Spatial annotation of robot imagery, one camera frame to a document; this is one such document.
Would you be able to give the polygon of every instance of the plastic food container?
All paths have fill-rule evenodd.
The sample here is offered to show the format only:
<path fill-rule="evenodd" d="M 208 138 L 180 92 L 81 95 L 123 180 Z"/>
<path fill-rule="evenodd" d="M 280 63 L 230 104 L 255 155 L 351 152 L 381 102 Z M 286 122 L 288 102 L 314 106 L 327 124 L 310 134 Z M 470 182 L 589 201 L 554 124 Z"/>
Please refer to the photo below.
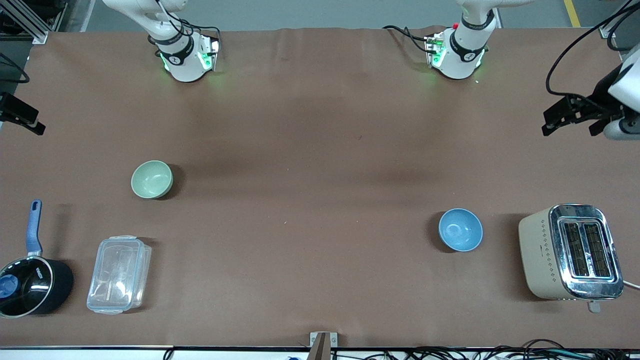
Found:
<path fill-rule="evenodd" d="M 135 236 L 103 240 L 95 258 L 86 306 L 100 314 L 120 314 L 142 304 L 151 247 Z"/>

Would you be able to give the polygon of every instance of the saucepan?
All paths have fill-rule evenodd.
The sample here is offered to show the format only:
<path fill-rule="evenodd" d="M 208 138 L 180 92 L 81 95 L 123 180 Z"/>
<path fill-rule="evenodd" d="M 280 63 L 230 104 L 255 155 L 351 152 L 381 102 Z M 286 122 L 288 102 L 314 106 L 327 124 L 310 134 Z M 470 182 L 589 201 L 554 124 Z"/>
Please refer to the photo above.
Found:
<path fill-rule="evenodd" d="M 27 256 L 0 271 L 0 317 L 48 314 L 67 299 L 74 276 L 67 264 L 43 258 L 38 239 L 42 201 L 34 200 L 27 224 Z"/>

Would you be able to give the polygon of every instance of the cream toaster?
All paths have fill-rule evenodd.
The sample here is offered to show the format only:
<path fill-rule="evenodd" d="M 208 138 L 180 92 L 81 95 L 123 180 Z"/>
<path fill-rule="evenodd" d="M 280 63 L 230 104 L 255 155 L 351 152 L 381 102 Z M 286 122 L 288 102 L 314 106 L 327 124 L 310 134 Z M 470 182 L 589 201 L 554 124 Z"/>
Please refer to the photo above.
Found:
<path fill-rule="evenodd" d="M 552 206 L 522 219 L 518 232 L 527 285 L 536 296 L 594 302 L 622 294 L 609 226 L 594 206 Z"/>

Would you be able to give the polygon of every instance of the blue handle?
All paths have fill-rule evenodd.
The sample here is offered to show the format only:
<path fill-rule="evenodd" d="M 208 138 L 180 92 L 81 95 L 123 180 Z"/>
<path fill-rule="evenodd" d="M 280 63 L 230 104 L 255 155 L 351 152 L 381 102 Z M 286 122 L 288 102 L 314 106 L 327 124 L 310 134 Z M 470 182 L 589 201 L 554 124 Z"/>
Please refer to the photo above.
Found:
<path fill-rule="evenodd" d="M 27 223 L 27 253 L 29 255 L 40 256 L 42 254 L 42 246 L 38 239 L 41 211 L 42 201 L 34 200 L 31 203 L 31 209 L 29 209 L 29 222 Z"/>

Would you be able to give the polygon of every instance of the table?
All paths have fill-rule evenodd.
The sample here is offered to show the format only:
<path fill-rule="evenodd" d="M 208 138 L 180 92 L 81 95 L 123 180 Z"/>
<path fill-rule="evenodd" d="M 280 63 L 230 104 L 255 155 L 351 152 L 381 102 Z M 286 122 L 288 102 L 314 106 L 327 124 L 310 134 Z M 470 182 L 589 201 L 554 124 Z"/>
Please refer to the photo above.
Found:
<path fill-rule="evenodd" d="M 637 347 L 640 293 L 599 315 L 537 299 L 518 248 L 523 217 L 593 204 L 626 279 L 640 279 L 638 143 L 540 130 L 557 101 L 547 70 L 581 32 L 497 30 L 463 81 L 384 30 L 224 33 L 219 72 L 191 84 L 163 70 L 144 33 L 51 34 L 17 92 L 47 131 L 2 129 L 0 262 L 24 255 L 40 198 L 44 256 L 76 283 L 53 315 L 2 319 L 0 344 L 306 345 L 310 331 L 337 331 L 352 347 Z M 619 63 L 589 37 L 553 86 L 589 94 Z M 152 159 L 175 172 L 164 200 L 129 188 Z M 472 252 L 438 238 L 455 207 L 483 222 Z M 146 298 L 94 314 L 98 244 L 122 234 L 153 248 Z"/>

